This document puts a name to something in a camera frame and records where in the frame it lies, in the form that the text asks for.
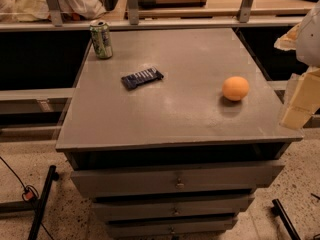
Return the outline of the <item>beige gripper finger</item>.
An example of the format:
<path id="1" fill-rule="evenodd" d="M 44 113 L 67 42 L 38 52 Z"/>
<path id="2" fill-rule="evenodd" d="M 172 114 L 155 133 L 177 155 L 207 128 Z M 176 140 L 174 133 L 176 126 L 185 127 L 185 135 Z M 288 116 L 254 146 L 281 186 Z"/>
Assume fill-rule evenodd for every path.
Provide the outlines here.
<path id="1" fill-rule="evenodd" d="M 320 68 L 309 67 L 302 75 L 292 74 L 287 82 L 280 124 L 301 129 L 320 108 Z"/>
<path id="2" fill-rule="evenodd" d="M 274 47 L 282 51 L 295 50 L 300 26 L 300 23 L 296 24 L 287 33 L 278 38 L 274 43 Z"/>

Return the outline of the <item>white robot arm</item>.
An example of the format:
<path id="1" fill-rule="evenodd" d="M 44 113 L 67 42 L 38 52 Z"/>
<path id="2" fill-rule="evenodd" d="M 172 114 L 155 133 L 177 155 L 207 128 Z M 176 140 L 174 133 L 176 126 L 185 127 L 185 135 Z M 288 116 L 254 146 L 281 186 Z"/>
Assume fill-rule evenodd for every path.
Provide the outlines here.
<path id="1" fill-rule="evenodd" d="M 282 126 L 301 129 L 320 108 L 320 0 L 274 47 L 294 50 L 297 60 L 308 66 L 301 76 L 293 74 L 289 79 L 280 116 Z"/>

